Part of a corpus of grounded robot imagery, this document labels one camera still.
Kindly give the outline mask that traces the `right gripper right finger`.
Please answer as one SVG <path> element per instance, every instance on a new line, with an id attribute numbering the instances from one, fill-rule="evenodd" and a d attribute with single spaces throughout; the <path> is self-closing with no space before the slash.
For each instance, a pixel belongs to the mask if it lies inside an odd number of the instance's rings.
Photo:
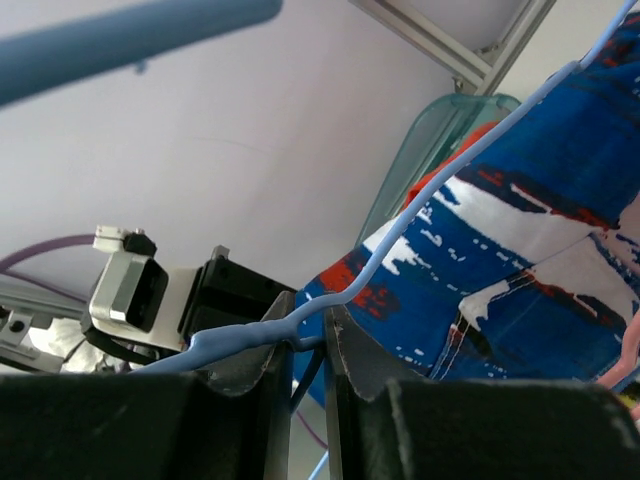
<path id="1" fill-rule="evenodd" d="M 324 315 L 334 479 L 635 479 L 639 432 L 605 389 L 430 381 L 343 307 Z"/>

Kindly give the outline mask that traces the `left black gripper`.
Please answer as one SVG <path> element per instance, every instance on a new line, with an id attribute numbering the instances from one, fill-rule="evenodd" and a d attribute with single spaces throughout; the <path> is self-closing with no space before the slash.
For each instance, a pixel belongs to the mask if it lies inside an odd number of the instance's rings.
<path id="1" fill-rule="evenodd" d="M 177 285 L 185 289 L 178 302 L 182 347 L 189 346 L 199 331 L 259 321 L 281 293 L 294 291 L 234 262 L 229 253 L 229 248 L 218 245 L 202 266 L 177 270 Z"/>

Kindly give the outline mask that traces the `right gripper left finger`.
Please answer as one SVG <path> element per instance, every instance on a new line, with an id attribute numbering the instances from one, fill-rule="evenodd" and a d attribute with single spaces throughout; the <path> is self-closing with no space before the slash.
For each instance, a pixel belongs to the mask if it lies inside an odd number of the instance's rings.
<path id="1" fill-rule="evenodd" d="M 283 479 L 291 351 L 190 374 L 5 375 L 5 479 Z"/>

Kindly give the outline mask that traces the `blue patterned trousers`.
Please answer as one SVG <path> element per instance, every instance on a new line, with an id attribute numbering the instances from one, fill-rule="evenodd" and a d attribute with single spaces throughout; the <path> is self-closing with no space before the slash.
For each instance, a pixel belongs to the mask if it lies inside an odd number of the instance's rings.
<path id="1" fill-rule="evenodd" d="M 347 305 L 433 380 L 591 382 L 639 313 L 639 16 L 421 208 Z"/>

